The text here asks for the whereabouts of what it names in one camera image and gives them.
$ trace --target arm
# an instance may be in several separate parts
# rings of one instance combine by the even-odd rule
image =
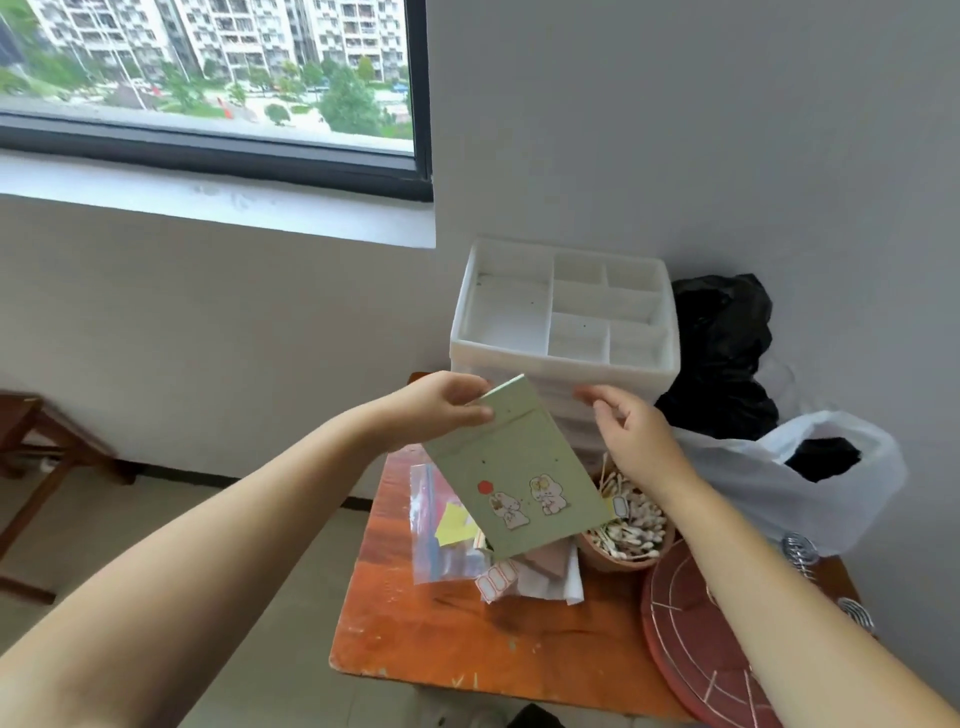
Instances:
[[[492,417],[478,376],[349,410],[91,577],[0,658],[0,724],[176,725],[382,452]]]
[[[784,726],[960,726],[943,698],[694,472],[658,410],[613,387],[581,387],[577,396],[593,405],[617,467],[642,483],[683,532]]]

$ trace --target right hand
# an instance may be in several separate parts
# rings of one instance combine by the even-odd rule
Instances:
[[[593,407],[616,467],[660,506],[673,489],[703,483],[656,407],[606,384],[578,386],[573,396]]]

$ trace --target red round mat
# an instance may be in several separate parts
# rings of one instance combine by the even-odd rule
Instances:
[[[713,728],[779,728],[686,542],[648,573],[640,602],[654,662],[680,702]]]

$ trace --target metal spring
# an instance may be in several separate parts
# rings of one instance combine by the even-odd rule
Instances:
[[[788,531],[780,539],[780,551],[794,569],[810,581],[815,581],[810,567],[820,561],[820,554],[812,541],[802,534]]]
[[[841,596],[837,599],[837,606],[843,610],[843,613],[847,615],[847,617],[863,627],[868,633],[872,635],[876,634],[874,618],[870,616],[870,612],[868,612],[860,602]]]

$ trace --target orange wooden table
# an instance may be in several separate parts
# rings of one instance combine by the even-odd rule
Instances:
[[[410,466],[425,461],[419,446],[387,458],[333,638],[331,667],[630,716],[692,719],[643,639],[638,575],[581,570],[585,601],[572,607],[524,597],[484,604],[472,581],[415,586]],[[820,566],[822,583],[855,596],[839,559]]]

